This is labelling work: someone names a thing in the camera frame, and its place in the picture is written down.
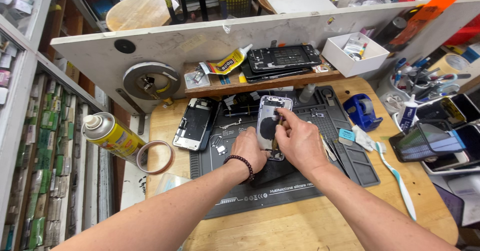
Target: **gray silicone mat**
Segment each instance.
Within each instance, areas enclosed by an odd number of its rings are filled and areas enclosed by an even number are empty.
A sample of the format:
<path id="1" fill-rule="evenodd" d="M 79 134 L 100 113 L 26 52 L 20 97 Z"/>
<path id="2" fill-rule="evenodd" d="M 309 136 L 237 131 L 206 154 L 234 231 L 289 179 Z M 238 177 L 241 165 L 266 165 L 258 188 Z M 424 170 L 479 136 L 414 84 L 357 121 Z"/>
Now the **gray silicone mat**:
<path id="1" fill-rule="evenodd" d="M 299 92 L 293 91 L 275 92 L 273 95 L 291 98 L 294 101 L 293 112 L 300 119 L 311 121 L 317 125 L 329 143 L 331 143 L 330 139 L 334 141 L 338 139 L 340 128 L 351 130 L 348 115 L 343 110 L 342 104 L 331 86 L 316 87 L 315 94 L 307 104 L 298 101 L 298 94 Z M 329 99 L 333 101 L 334 106 L 329 106 L 327 97 L 325 97 L 327 94 L 333 95 Z M 322 113 L 324 117 L 313 117 L 311 109 L 317 109 L 317 112 Z M 239 125 L 233 125 L 227 129 L 220 128 L 220 126 L 238 122 L 239 119 L 241 119 L 241 124 Z M 225 117 L 223 110 L 219 110 L 207 148 L 201 152 L 190 151 L 190 177 L 195 179 L 220 167 L 225 158 L 230 155 L 231 144 L 235 141 L 238 134 L 249 126 L 256 127 L 256 125 L 257 115 Z M 219 135 L 222 136 L 219 145 L 224 145 L 227 148 L 225 154 L 219 154 L 215 147 L 211 147 Z M 335 148 L 351 180 L 363 187 L 380 183 L 374 167 L 360 145 L 353 143 L 352 146 L 346 146 L 337 142 L 335 143 Z M 330 162 L 342 171 L 338 162 L 332 162 L 331 160 Z M 255 184 L 255 181 L 259 182 L 262 180 L 261 177 L 272 178 L 272 174 L 275 173 L 283 176 L 260 185 Z M 205 218 L 221 217 L 318 196 L 322 196 L 322 193 L 299 171 L 293 168 L 286 159 L 282 162 L 267 161 L 263 171 L 256 175 L 251 184 L 233 187 L 225 197 L 217 202 Z"/>

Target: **white blue toothbrush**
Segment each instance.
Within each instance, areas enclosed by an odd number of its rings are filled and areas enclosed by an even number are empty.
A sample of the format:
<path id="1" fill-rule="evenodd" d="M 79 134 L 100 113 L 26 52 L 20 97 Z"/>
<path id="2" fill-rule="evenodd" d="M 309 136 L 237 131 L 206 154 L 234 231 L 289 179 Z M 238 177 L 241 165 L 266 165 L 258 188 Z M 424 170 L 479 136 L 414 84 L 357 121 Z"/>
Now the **white blue toothbrush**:
<path id="1" fill-rule="evenodd" d="M 392 166 L 389 165 L 385 160 L 385 157 L 383 154 L 387 152 L 387 147 L 385 143 L 377 141 L 375 143 L 375 146 L 376 146 L 376 150 L 380 154 L 381 160 L 383 161 L 385 166 L 387 166 L 387 168 L 390 169 L 390 171 L 393 173 L 393 175 L 395 176 L 398 182 L 398 186 L 400 187 L 400 192 L 402 193 L 403 201 L 405 202 L 406 209 L 408 210 L 408 214 L 410 214 L 410 217 L 413 219 L 413 221 L 417 222 L 417 215 L 415 214 L 415 208 L 413 207 L 413 202 L 410 197 L 409 191 L 407 190 L 407 187 L 405 186 L 405 183 L 402 180 L 402 176 L 400 176 L 400 173 L 395 168 L 392 168 Z"/>

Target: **white cardboard box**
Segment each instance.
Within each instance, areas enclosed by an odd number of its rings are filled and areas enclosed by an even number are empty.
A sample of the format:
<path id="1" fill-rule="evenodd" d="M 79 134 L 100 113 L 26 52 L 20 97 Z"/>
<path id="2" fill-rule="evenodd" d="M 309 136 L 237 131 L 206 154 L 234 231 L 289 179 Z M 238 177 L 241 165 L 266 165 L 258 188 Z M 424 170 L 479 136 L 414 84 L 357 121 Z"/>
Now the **white cardboard box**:
<path id="1" fill-rule="evenodd" d="M 360 37 L 362 40 L 368 41 L 362 55 L 365 59 L 355 61 L 343 51 L 351 37 Z M 379 69 L 389 53 L 372 39 L 360 32 L 354 32 L 328 38 L 321 55 L 347 78 Z"/>

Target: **orange sign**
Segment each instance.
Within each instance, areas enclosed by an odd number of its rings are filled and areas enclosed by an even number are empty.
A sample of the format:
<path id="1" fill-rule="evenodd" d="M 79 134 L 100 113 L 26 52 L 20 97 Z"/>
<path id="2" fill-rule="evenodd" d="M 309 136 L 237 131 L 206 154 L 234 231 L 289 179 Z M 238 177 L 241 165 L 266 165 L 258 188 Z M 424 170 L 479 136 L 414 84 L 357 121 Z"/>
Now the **orange sign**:
<path id="1" fill-rule="evenodd" d="M 422 30 L 430 21 L 436 19 L 456 0 L 431 0 L 408 20 L 406 28 L 389 44 L 402 45 Z"/>

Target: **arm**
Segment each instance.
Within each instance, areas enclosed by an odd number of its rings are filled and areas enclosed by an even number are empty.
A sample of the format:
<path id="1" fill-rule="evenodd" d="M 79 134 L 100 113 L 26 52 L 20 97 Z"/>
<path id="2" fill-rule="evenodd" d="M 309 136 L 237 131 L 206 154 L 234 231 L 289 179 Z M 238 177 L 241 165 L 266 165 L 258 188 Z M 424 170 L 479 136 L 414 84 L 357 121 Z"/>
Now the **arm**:
<path id="1" fill-rule="evenodd" d="M 365 250 L 458 250 L 348 179 L 325 156 L 317 126 L 278 112 L 286 118 L 276 126 L 280 150 L 335 205 Z"/>
<path id="2" fill-rule="evenodd" d="M 242 156 L 259 172 L 270 154 L 258 147 L 255 128 L 235 140 L 232 155 Z M 235 185 L 249 177 L 244 162 L 230 159 L 198 179 L 146 199 L 76 235 L 61 250 L 177 250 L 200 220 Z"/>

